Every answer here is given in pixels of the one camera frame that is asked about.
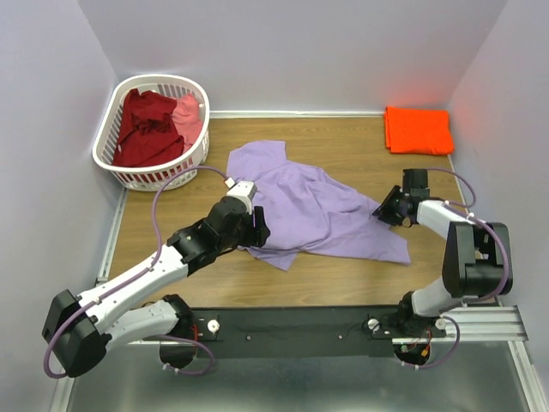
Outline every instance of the orange towel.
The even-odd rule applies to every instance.
[[[445,110],[414,110],[387,107],[385,147],[391,153],[448,155],[454,151]]]

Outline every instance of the wooden floor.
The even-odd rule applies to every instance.
[[[403,168],[448,167],[446,157],[389,154],[382,118],[216,119],[210,123],[207,164],[226,170],[229,152],[255,140],[285,140],[292,161],[323,167],[334,179],[381,202],[401,184]],[[430,173],[433,196],[459,199],[454,178]],[[163,238],[204,217],[226,192],[215,173],[199,172],[187,185],[164,193],[158,207]],[[155,250],[150,206],[153,193],[131,191],[111,267],[111,278]],[[409,266],[300,253],[288,272],[246,251],[153,295],[180,294],[191,306],[290,306],[391,304],[440,275],[444,242],[424,227],[395,230],[408,240]]]

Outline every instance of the lavender shirt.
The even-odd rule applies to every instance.
[[[267,244],[249,252],[288,270],[299,251],[409,264],[407,242],[371,216],[378,202],[330,178],[320,167],[286,158],[286,142],[251,142],[229,154],[227,175],[256,183]]]

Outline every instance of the white wall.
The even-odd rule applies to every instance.
[[[506,0],[80,0],[121,78],[201,83],[214,110],[445,106]]]
[[[549,390],[549,3],[510,0],[449,104],[475,212],[510,228],[518,303]]]
[[[48,410],[51,298],[92,286],[119,189],[91,145],[116,76],[73,0],[0,0],[0,410]]]

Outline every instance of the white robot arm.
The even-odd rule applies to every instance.
[[[507,227],[487,223],[430,197],[426,169],[405,169],[402,187],[395,186],[374,212],[392,226],[409,219],[446,240],[442,275],[429,286],[406,294],[399,304],[402,322],[435,318],[465,301],[507,294],[512,287]]]
[[[176,328],[190,330],[190,309],[177,295],[168,295],[141,309],[130,309],[237,246],[263,246],[270,231],[262,208],[252,208],[255,193],[254,183],[239,182],[206,218],[178,230],[162,246],[159,259],[155,253],[115,279],[76,297],[69,290],[58,294],[51,303],[42,336],[67,375],[75,377],[87,372],[116,346],[167,335]],[[78,312],[81,314],[66,324]]]

